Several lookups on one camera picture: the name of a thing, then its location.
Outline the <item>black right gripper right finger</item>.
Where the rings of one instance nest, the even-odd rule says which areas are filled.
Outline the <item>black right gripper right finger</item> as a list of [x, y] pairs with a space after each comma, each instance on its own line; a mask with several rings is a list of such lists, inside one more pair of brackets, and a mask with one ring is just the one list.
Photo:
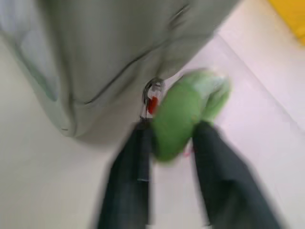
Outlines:
[[280, 229], [246, 163], [207, 122], [193, 132], [196, 171], [214, 229]]

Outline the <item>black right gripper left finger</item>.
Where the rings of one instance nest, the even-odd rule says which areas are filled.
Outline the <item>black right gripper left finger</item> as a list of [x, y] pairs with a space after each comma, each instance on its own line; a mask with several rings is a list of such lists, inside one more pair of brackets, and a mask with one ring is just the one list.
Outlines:
[[138, 122], [110, 169], [97, 228], [144, 229], [149, 225], [152, 152], [151, 125]]

